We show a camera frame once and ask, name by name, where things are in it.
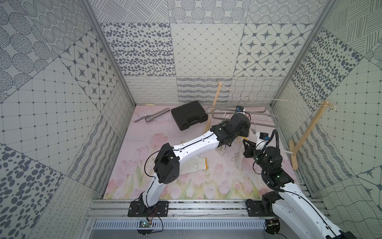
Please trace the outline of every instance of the wooden post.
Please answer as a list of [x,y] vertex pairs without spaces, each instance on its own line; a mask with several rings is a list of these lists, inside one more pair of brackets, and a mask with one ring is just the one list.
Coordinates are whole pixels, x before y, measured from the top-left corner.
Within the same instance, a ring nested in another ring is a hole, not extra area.
[[[221,87],[222,87],[222,83],[219,82],[218,87],[217,87],[217,91],[216,91],[216,95],[215,95],[215,99],[214,99],[214,103],[212,104],[212,106],[216,105],[217,97],[219,96],[219,91],[220,91]],[[211,116],[208,115],[208,120],[207,120],[206,126],[204,128],[204,133],[206,133],[208,130],[210,130],[210,125],[211,125]]]
[[306,129],[304,135],[301,137],[301,139],[296,144],[296,146],[292,140],[289,140],[289,151],[293,152],[293,154],[291,156],[293,170],[298,169],[296,153],[301,148],[301,146],[304,144],[305,140],[308,138],[308,136],[310,135],[310,133],[312,132],[312,130],[316,126],[318,120],[321,119],[323,113],[325,112],[325,110],[327,109],[328,106],[329,106],[329,101],[324,101],[323,104],[320,105],[316,114],[314,115],[314,118],[312,119],[312,121],[308,125],[308,128]]

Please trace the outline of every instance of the rope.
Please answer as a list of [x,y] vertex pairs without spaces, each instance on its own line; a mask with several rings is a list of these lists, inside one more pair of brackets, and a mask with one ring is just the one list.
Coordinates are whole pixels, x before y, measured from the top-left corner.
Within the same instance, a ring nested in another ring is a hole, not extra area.
[[321,105],[324,105],[324,106],[328,106],[332,111],[333,111],[333,110],[336,110],[336,107],[337,107],[337,106],[333,106],[333,105],[331,104],[331,102],[325,102],[325,101],[322,101],[322,102],[314,102],[314,101],[294,101],[294,100],[290,100],[290,99],[269,99],[269,98],[261,98],[261,97],[242,96],[241,94],[239,94],[239,93],[237,93],[237,92],[234,92],[233,90],[231,90],[230,88],[226,87],[225,85],[222,85],[222,87],[224,87],[224,88],[226,88],[227,90],[231,91],[233,94],[236,94],[236,95],[240,96],[240,98],[243,100],[243,102],[244,102],[244,98],[252,98],[252,99],[267,99],[267,100],[273,100],[273,101],[301,102],[301,103],[307,103],[307,104],[321,104]]

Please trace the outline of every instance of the patterned wall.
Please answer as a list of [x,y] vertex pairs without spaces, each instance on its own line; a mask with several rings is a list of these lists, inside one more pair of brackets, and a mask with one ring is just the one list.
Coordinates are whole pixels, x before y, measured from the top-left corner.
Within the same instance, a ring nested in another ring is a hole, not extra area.
[[[211,104],[216,78],[272,99],[326,0],[89,2],[137,103]],[[218,104],[237,101],[224,91]]]
[[0,237],[76,237],[133,105],[72,1],[0,3]]
[[[334,223],[357,238],[382,236],[381,14],[381,1],[338,1],[280,95],[337,106],[323,114],[297,159]],[[317,108],[276,103],[285,138],[298,142]]]

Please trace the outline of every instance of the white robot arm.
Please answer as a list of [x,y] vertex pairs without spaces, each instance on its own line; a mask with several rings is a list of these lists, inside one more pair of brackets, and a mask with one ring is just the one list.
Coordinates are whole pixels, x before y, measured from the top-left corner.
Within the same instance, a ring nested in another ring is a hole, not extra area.
[[[249,120],[241,112],[234,114],[230,121],[214,125],[210,131],[181,145],[163,145],[155,159],[154,175],[139,198],[142,212],[152,214],[166,184],[179,176],[179,165],[195,155],[217,148],[230,146],[238,136],[247,137]],[[267,146],[276,135],[276,147]],[[355,239],[351,232],[343,232],[328,220],[301,192],[293,179],[281,168],[282,157],[279,150],[278,133],[274,130],[271,137],[261,135],[256,144],[243,140],[244,156],[253,158],[262,168],[262,178],[272,192],[262,197],[262,211],[275,214],[300,237],[300,239]],[[251,199],[246,201],[251,206]]]

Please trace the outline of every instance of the grid pattern tile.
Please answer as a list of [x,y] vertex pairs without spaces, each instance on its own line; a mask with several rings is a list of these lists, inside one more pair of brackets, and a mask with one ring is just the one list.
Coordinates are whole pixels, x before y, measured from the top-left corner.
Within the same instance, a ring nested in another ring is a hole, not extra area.
[[2,143],[63,173],[100,114],[60,59],[0,107]]
[[232,76],[243,24],[171,24],[177,76]]
[[382,165],[382,70],[363,58],[327,98],[337,111],[320,120],[354,173]]
[[119,80],[117,80],[114,91],[101,113],[107,118],[107,122],[111,125],[120,140],[122,140],[125,135],[133,111],[133,104],[128,98],[125,89]]

